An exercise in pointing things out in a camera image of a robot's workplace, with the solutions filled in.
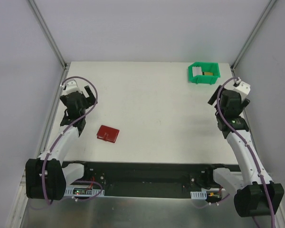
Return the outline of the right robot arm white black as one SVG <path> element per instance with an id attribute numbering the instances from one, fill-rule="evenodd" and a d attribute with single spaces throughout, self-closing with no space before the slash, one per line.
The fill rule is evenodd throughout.
<path id="1" fill-rule="evenodd" d="M 279 208 L 284 188 L 274 183 L 265 170 L 252 144 L 248 124 L 240 116 L 249 103 L 239 92 L 221 85 L 208 101 L 215 106 L 218 128 L 236 157 L 243 179 L 238 179 L 228 168 L 216 168 L 204 175 L 204 181 L 212 188 L 222 186 L 233 197 L 239 216 L 272 216 Z"/>

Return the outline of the green plastic bin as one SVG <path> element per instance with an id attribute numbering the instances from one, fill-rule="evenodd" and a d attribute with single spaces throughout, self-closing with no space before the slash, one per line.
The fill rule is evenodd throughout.
<path id="1" fill-rule="evenodd" d="M 201 67 L 202 72 L 212 72 L 213 76 L 193 76 L 192 67 Z M 194 62 L 188 66 L 188 81 L 195 84 L 213 85 L 220 78 L 219 64 L 215 62 Z"/>

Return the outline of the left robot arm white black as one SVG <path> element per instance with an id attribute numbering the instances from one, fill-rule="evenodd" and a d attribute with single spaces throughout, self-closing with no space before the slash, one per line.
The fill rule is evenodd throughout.
<path id="1" fill-rule="evenodd" d="M 65 83 L 64 90 L 66 94 L 60 97 L 60 101 L 66 109 L 56 139 L 25 165 L 26 194 L 30 199 L 61 200 L 68 185 L 74 181 L 85 185 L 91 179 L 91 173 L 82 164 L 62 165 L 72 144 L 84 130 L 86 110 L 91 110 L 97 100 L 89 86 L 85 86 L 88 93 L 85 96 L 75 80 Z"/>

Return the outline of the red leather card holder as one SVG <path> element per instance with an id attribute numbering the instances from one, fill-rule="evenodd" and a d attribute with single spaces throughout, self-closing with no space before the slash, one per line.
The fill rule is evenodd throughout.
<path id="1" fill-rule="evenodd" d="M 110 143 L 115 143 L 116 139 L 118 137 L 120 130 L 106 126 L 106 125 L 101 125 L 96 136 L 97 139 L 110 142 Z"/>

